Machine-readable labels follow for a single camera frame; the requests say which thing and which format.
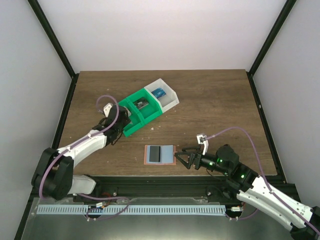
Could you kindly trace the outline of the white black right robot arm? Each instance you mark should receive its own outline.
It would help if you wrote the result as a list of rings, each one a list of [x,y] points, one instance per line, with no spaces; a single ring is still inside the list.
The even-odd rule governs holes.
[[[201,148],[187,147],[175,157],[187,169],[205,168],[222,173],[226,186],[223,198],[229,202],[238,199],[255,207],[280,223],[294,240],[320,238],[320,208],[309,207],[284,194],[257,172],[240,162],[240,157],[225,144],[215,154],[202,153]]]

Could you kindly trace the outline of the green front plastic bin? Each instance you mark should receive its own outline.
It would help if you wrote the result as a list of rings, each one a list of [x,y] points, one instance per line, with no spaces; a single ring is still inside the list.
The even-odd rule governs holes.
[[[142,114],[128,98],[121,100],[119,105],[126,108],[128,111],[130,123],[124,128],[123,133],[126,137],[129,137],[143,127]]]

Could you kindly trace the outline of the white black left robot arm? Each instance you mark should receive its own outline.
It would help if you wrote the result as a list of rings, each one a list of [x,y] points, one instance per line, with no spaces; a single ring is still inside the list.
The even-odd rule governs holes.
[[[75,175],[74,168],[94,152],[114,145],[131,123],[126,107],[109,103],[103,111],[105,117],[85,136],[65,147],[48,147],[42,152],[31,180],[40,197],[61,200],[67,195],[84,194],[91,202],[101,198],[102,189],[97,182],[88,175]]]

